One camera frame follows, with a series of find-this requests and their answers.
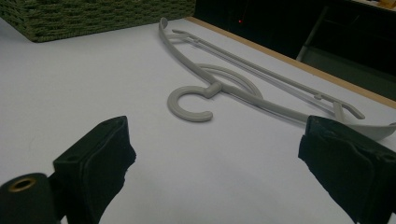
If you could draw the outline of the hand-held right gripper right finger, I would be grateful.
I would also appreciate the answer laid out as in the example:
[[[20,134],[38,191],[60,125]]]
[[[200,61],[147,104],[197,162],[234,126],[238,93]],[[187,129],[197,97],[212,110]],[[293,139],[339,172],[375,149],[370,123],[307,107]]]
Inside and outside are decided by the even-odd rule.
[[[396,214],[396,152],[340,122],[310,116],[298,157],[353,222],[388,224]]]

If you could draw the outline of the metal stand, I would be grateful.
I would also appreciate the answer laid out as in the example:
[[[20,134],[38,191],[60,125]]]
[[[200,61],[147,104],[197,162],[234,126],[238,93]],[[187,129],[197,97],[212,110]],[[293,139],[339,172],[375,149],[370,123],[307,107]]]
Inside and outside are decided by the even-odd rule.
[[[314,24],[313,28],[311,29],[307,39],[303,43],[303,45],[302,45],[302,47],[301,47],[301,49],[300,49],[300,51],[299,51],[299,53],[298,53],[298,55],[296,57],[296,60],[298,62],[302,62],[304,60],[304,56],[307,53],[308,49],[310,48],[310,45],[311,45],[311,43],[312,43],[312,41],[313,41],[313,39],[315,37],[315,34],[317,33],[319,26],[324,21],[328,10],[329,10],[328,6],[325,6],[321,10],[321,12],[320,12],[320,14],[318,16],[318,19],[316,20],[316,23]]]

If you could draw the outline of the green woven basket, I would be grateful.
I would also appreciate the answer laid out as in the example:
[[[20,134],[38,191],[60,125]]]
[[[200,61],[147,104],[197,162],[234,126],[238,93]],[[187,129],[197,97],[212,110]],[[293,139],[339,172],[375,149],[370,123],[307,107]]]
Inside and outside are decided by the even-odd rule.
[[[194,14],[196,0],[0,0],[0,18],[40,43]]]

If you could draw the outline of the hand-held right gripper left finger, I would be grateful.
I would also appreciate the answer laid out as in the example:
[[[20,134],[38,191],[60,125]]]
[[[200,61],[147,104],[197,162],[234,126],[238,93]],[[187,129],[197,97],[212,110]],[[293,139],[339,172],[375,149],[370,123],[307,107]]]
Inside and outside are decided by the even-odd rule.
[[[125,116],[96,125],[53,162],[49,182],[57,217],[98,224],[135,159]]]

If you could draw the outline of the grey plastic clothes hanger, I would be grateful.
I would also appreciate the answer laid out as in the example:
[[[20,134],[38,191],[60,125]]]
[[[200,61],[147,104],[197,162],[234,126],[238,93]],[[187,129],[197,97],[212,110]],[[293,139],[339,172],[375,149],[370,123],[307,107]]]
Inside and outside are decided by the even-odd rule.
[[[308,103],[316,106],[328,107],[329,111],[335,116],[335,120],[347,127],[361,133],[375,141],[384,139],[393,133],[396,133],[396,122],[390,125],[363,125],[350,124],[345,121],[345,111],[351,113],[357,119],[364,119],[365,116],[353,105],[337,99],[324,92],[312,89],[304,84],[293,81],[289,78],[272,72],[268,69],[258,66],[244,60],[231,52],[221,49],[202,38],[192,35],[181,30],[174,30],[168,34],[165,28],[168,25],[168,20],[161,18],[159,21],[159,36],[172,55],[178,59],[183,65],[189,68],[195,75],[208,83],[206,88],[197,86],[186,86],[172,91],[167,99],[167,106],[169,110],[177,117],[191,121],[191,122],[206,122],[213,118],[213,113],[210,111],[204,112],[190,112],[183,109],[178,100],[186,95],[195,94],[206,99],[210,99],[220,92],[230,94],[238,99],[241,99],[251,105],[260,109],[269,111],[285,119],[296,120],[299,122],[307,122],[308,116],[301,112],[286,108],[282,105],[271,103],[264,99],[261,91],[248,78],[221,66],[206,63],[194,63],[181,53],[173,44],[174,40],[189,41],[192,44],[203,47],[226,60],[239,65],[250,72],[253,72],[259,77],[268,80],[273,85],[279,87]]]

